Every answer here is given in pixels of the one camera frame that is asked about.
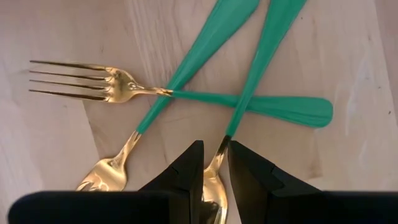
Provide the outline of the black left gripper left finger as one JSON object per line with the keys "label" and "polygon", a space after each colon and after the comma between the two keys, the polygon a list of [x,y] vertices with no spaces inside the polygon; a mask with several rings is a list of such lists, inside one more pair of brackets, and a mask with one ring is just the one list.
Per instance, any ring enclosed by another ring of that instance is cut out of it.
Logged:
{"label": "black left gripper left finger", "polygon": [[194,141],[137,191],[41,191],[16,200],[8,223],[198,223],[204,145]]}

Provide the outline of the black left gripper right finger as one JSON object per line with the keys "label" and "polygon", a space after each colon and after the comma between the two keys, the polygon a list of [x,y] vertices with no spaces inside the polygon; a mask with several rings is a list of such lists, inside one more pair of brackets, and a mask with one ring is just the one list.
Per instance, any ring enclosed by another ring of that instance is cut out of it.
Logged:
{"label": "black left gripper right finger", "polygon": [[237,141],[228,164],[242,223],[397,223],[397,192],[320,190]]}

